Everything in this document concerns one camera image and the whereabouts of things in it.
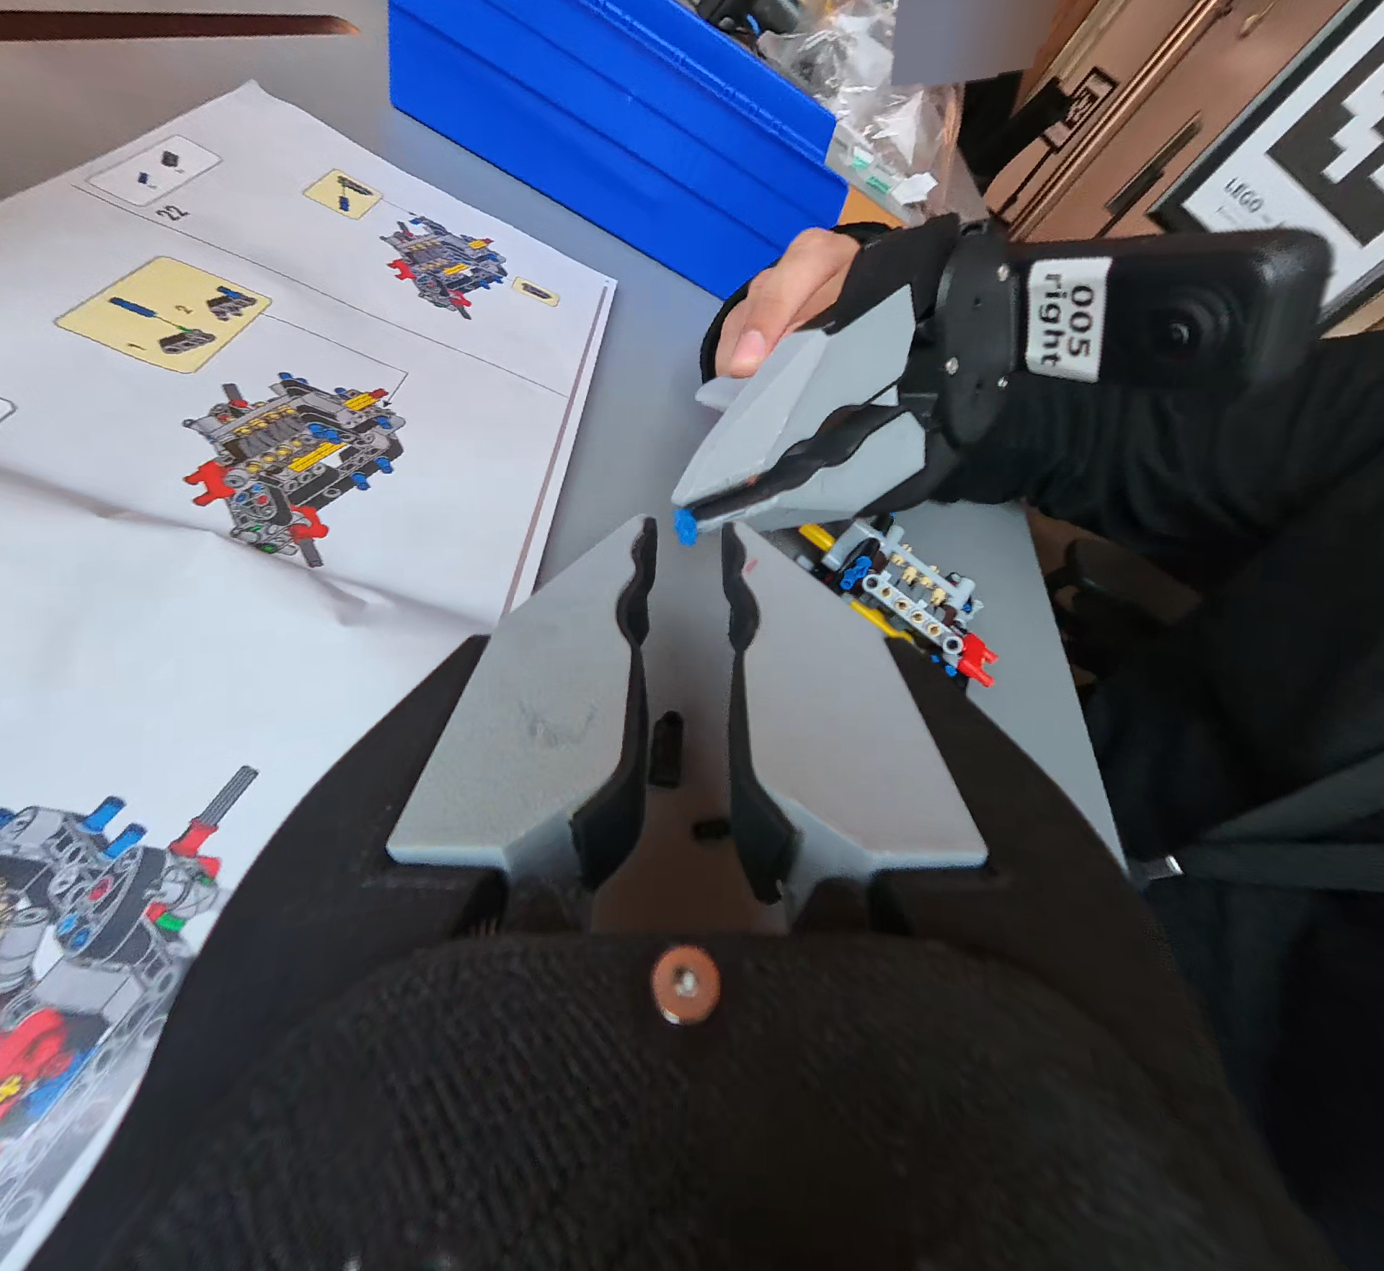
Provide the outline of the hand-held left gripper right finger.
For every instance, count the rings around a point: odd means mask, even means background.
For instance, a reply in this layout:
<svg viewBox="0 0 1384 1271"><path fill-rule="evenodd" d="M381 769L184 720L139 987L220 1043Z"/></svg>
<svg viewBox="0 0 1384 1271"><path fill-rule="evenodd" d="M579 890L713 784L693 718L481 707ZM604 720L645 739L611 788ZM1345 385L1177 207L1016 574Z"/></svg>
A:
<svg viewBox="0 0 1384 1271"><path fill-rule="evenodd" d="M978 869L989 847L897 654L770 538L721 531L730 606L729 790L753 896L804 905L823 881Z"/></svg>

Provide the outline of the person's dark clothed body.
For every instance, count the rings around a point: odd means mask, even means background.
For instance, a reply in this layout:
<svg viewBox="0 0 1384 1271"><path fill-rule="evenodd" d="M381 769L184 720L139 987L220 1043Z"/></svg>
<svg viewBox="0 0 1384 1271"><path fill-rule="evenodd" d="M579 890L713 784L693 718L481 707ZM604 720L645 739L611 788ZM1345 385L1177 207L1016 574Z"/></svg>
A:
<svg viewBox="0 0 1384 1271"><path fill-rule="evenodd" d="M1381 1267L1381 516L1197 559L1076 531L1048 588L1237 1102L1341 1267Z"/></svg>

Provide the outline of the person's right hand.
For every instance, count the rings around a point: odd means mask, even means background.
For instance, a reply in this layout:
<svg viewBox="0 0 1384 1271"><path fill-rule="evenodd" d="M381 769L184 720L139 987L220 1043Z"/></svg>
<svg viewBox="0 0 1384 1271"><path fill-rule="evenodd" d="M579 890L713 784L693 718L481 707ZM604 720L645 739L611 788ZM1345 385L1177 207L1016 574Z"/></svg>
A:
<svg viewBox="0 0 1384 1271"><path fill-rule="evenodd" d="M791 332L829 309L859 251L887 224L808 228L783 255L732 292L702 342L702 379L749 378Z"/></svg>

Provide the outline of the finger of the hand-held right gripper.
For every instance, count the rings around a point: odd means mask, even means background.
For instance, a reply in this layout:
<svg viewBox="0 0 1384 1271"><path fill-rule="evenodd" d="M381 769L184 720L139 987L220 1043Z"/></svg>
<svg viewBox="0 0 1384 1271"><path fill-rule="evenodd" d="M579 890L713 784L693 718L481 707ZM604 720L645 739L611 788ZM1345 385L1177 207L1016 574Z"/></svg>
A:
<svg viewBox="0 0 1384 1271"><path fill-rule="evenodd" d="M859 408L908 408L884 400L908 364L916 332L910 291L829 330L804 328L772 349L725 408L672 493L676 508L751 482Z"/></svg>
<svg viewBox="0 0 1384 1271"><path fill-rule="evenodd" d="M855 518L895 485L921 472L927 431L908 408L859 408L817 436L795 444L764 474L691 501L700 531L742 521L757 531Z"/></svg>

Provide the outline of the blue plastic bin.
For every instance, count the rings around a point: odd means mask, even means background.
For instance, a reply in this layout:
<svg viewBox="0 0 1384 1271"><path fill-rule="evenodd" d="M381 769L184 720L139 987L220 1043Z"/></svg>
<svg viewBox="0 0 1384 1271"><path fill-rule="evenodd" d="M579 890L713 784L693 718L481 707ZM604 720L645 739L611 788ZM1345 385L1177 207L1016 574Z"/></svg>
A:
<svg viewBox="0 0 1384 1271"><path fill-rule="evenodd" d="M840 221L836 118L681 0L388 0L390 98L730 296Z"/></svg>

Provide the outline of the person's right forearm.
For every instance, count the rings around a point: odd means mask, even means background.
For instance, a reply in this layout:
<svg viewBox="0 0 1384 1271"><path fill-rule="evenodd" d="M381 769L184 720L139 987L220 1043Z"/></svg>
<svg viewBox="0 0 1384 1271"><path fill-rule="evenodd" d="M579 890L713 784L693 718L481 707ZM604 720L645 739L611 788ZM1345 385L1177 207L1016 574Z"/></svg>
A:
<svg viewBox="0 0 1384 1271"><path fill-rule="evenodd" d="M1381 578L1383 334L1233 400L1027 378L937 501L1023 501L1213 586L1284 552Z"/></svg>

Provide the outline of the framed black white marker sign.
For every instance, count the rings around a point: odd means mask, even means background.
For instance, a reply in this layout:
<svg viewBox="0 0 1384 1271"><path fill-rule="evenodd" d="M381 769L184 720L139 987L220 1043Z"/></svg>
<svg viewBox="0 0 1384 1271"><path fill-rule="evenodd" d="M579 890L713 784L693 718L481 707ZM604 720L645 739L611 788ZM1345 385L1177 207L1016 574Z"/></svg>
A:
<svg viewBox="0 0 1384 1271"><path fill-rule="evenodd" d="M1163 230L1313 230L1320 323L1383 283L1383 0L1351 0L1148 207Z"/></svg>

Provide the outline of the partly built lego assembly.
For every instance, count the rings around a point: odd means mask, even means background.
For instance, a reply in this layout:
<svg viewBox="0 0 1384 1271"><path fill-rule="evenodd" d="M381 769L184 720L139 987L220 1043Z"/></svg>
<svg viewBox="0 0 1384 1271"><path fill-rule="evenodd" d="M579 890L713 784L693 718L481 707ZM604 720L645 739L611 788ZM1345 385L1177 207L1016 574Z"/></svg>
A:
<svg viewBox="0 0 1384 1271"><path fill-rule="evenodd" d="M795 561L885 637L912 642L950 678L995 684L997 654L974 631L974 578L918 555L893 514L802 523L789 540Z"/></svg>

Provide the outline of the wooden cabinet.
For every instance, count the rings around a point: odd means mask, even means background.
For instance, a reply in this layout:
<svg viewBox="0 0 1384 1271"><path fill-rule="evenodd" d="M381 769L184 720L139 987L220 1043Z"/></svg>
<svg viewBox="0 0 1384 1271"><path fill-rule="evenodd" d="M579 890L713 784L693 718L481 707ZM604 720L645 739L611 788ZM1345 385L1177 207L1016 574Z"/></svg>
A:
<svg viewBox="0 0 1384 1271"><path fill-rule="evenodd" d="M988 205L1029 238L1158 230L1165 190L1351 0L1099 0L1042 77L1067 120L995 175Z"/></svg>

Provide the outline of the pile of clear plastic bags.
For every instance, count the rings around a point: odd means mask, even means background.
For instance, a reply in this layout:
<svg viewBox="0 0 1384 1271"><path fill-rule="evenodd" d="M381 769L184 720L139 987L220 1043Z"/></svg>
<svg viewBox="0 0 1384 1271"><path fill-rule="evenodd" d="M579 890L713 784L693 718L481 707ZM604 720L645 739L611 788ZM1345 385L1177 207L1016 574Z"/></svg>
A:
<svg viewBox="0 0 1384 1271"><path fill-rule="evenodd" d="M829 164L906 224L948 209L959 153L959 84L895 84L893 30L880 16L831 14L764 33L761 56L834 118Z"/></svg>

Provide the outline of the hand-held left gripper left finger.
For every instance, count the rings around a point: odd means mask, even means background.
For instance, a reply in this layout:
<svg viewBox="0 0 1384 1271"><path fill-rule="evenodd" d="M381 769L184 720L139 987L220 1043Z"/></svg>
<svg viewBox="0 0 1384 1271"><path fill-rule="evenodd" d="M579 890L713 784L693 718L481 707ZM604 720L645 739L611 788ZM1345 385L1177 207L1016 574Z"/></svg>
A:
<svg viewBox="0 0 1384 1271"><path fill-rule="evenodd" d="M657 519L634 516L507 612L388 839L400 864L594 892L643 832Z"/></svg>

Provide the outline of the lego instruction booklet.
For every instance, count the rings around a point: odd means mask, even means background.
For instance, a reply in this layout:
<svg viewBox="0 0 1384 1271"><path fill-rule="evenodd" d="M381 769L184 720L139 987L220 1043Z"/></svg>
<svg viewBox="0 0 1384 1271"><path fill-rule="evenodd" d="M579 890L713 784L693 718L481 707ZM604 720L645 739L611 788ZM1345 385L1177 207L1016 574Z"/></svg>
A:
<svg viewBox="0 0 1384 1271"><path fill-rule="evenodd" d="M254 83L2 234L23 1267L256 856L534 588L615 281Z"/></svg>

